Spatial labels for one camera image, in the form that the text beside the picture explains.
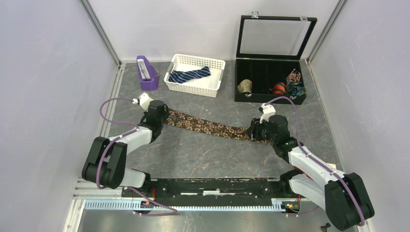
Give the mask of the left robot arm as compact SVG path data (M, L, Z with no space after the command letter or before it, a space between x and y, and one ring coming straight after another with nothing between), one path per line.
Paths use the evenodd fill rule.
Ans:
M132 129L114 137L96 137L81 175L84 180L95 183L99 189L131 185L135 193L146 197L152 191L152 184L145 180L146 173L126 168L127 155L154 142L160 136L170 112L169 107L159 100L142 102L132 99L131 102L144 109L140 122L113 121L104 117L111 124L129 125Z

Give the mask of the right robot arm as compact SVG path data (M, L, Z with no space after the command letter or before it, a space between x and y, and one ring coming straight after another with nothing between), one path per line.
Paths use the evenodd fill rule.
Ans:
M283 196L306 197L323 209L340 231L363 226L374 217L375 210L360 175L346 174L315 156L298 137L290 135L286 117L254 118L246 134L253 142L271 144L278 157L297 169L283 175L285 180L279 184Z

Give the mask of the brown floral tie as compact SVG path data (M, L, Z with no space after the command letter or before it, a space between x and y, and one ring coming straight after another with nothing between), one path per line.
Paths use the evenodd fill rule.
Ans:
M251 140L247 135L247 128L226 126L213 121L205 120L199 117L191 116L173 109L169 110L170 116L165 124L190 131L214 135L223 138L231 138L242 141L252 141L267 145L272 145L269 141Z

